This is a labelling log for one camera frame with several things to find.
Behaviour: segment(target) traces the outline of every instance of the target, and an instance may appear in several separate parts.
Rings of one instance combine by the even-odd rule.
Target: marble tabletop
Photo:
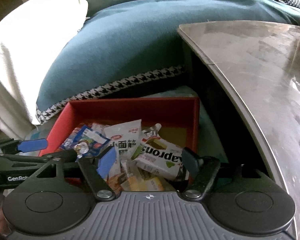
[[[178,33],[231,98],[270,176],[295,200],[300,239],[300,27],[220,21],[180,25]]]

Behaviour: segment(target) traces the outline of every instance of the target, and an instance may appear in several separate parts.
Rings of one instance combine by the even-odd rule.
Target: blue snack package
[[[103,136],[101,133],[93,131],[88,126],[84,125],[74,137],[70,148],[74,149],[78,158],[83,156],[92,155],[97,156],[100,150],[108,144],[110,139]]]

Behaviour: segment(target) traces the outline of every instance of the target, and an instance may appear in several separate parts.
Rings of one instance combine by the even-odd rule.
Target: table
[[[204,83],[206,68],[226,92],[269,176],[295,200],[290,230],[300,239],[300,27],[220,21],[180,25],[178,33],[190,84]]]

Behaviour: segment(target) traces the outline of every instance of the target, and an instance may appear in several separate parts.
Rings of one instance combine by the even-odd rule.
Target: white cloth
[[[86,0],[29,0],[0,22],[0,129],[24,138],[33,126],[41,83],[83,26]]]

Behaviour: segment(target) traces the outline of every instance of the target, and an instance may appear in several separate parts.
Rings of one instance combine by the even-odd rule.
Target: gray ridged plate
[[[291,240],[285,233],[247,237],[217,225],[200,203],[176,192],[123,192],[111,202],[98,203],[76,228],[54,236],[13,232],[8,240]]]

